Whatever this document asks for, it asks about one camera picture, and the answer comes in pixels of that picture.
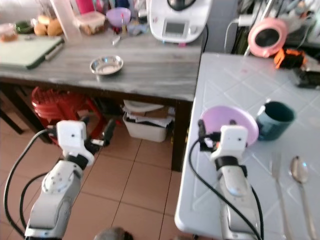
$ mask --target appliance display screen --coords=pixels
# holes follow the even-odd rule
[[[165,27],[166,34],[180,34],[183,35],[185,30],[185,23],[167,22]]]

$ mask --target red plastic stool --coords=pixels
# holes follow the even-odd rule
[[[92,111],[98,117],[99,122],[91,132],[91,138],[97,138],[102,133],[105,117],[100,113],[91,99],[85,95],[69,91],[45,90],[36,87],[32,91],[32,106],[43,126],[55,125],[61,120],[80,119],[78,112],[83,110]]]

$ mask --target stainless steel bowl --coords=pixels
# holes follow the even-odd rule
[[[111,75],[122,69],[124,61],[119,56],[101,56],[93,60],[90,69],[97,75]]]

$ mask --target kitchen counter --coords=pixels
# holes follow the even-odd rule
[[[121,39],[112,46],[111,30],[104,34],[83,36],[79,44],[64,46],[51,61],[32,70],[0,67],[0,78],[32,80],[58,85],[95,88],[192,102],[195,96],[201,37],[178,47],[156,40],[151,33]],[[113,76],[97,79],[90,63],[100,56],[118,55],[122,70]]]
[[[257,141],[248,147],[240,162],[246,165],[248,181],[261,203],[264,239],[279,240],[284,234],[275,180],[269,169],[272,152],[282,154],[279,181],[295,240],[310,238],[298,184],[289,175],[289,169],[295,156],[307,162],[309,180],[305,191],[320,236],[320,91],[297,88],[295,79],[292,71],[275,69],[272,59],[202,55],[175,212],[175,223],[180,230],[217,239],[222,236],[218,197],[195,178],[187,158],[191,144],[198,138],[197,122],[201,114],[213,106],[227,105],[242,108],[255,117],[270,98],[291,106],[297,118],[279,139]],[[197,172],[216,187],[216,168],[209,158],[209,153],[199,152],[199,145],[194,148],[192,161]]]
[[[151,33],[121,39],[112,46],[112,32],[83,36],[78,44],[66,44],[51,61],[32,70],[0,67],[1,100],[11,106],[25,124],[38,132],[44,127],[16,93],[15,86],[44,87],[116,100],[132,100],[175,107],[171,169],[181,171],[185,139],[195,97],[202,52],[202,36],[186,47],[156,40]],[[97,78],[90,63],[101,56],[118,55],[123,68]],[[41,136],[50,143],[48,136]]]

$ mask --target green cutting board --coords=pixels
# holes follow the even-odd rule
[[[33,69],[45,60],[55,47],[64,42],[60,36],[19,35],[10,42],[0,42],[0,67]]]

